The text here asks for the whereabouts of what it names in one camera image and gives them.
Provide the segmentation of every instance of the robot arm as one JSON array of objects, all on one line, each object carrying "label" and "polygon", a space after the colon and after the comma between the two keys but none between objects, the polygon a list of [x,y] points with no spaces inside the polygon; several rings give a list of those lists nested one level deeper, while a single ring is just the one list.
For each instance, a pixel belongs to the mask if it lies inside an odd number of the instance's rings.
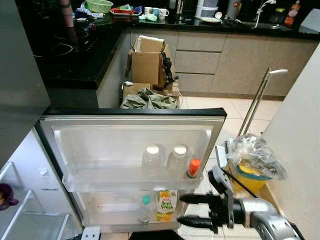
[{"label": "robot arm", "polygon": [[214,166],[208,176],[220,195],[213,195],[212,192],[187,193],[180,196],[180,201],[208,204],[209,217],[186,215],[178,218],[178,222],[189,227],[208,228],[216,234],[218,227],[224,224],[228,228],[242,224],[246,228],[256,229],[263,240],[304,240],[296,226],[278,214],[268,201],[261,198],[234,199],[230,181],[218,166]]}]

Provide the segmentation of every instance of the purple object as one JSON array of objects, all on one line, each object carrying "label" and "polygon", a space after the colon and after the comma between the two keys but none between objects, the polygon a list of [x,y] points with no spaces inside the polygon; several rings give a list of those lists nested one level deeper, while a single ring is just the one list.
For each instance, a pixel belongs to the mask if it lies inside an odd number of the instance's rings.
[{"label": "purple object", "polygon": [[0,193],[3,193],[5,197],[4,202],[0,205],[0,211],[6,210],[10,206],[15,206],[19,203],[19,201],[14,198],[14,190],[9,184],[0,183]]}]

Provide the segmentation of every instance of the green basket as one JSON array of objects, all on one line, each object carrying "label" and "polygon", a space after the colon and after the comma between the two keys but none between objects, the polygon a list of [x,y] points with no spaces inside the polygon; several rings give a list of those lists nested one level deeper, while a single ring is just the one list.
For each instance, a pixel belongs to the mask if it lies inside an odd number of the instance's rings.
[{"label": "green basket", "polygon": [[85,0],[88,3],[89,10],[95,13],[106,14],[113,5],[112,2],[107,0]]}]

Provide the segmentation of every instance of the orange bottle cap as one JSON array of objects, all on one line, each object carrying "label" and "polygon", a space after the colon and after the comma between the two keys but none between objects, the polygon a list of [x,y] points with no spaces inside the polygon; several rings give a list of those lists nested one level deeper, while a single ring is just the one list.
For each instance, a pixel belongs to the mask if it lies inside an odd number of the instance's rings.
[{"label": "orange bottle cap", "polygon": [[191,175],[195,174],[198,171],[200,165],[201,165],[201,161],[199,159],[197,158],[192,159],[189,165],[188,172]]}]

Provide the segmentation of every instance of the green bottle cap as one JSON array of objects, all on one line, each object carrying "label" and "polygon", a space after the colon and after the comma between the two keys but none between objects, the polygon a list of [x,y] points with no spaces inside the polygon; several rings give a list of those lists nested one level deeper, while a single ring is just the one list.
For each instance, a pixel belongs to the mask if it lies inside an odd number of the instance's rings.
[{"label": "green bottle cap", "polygon": [[144,195],[142,197],[142,202],[144,205],[148,205],[150,203],[150,197],[148,195]]}]

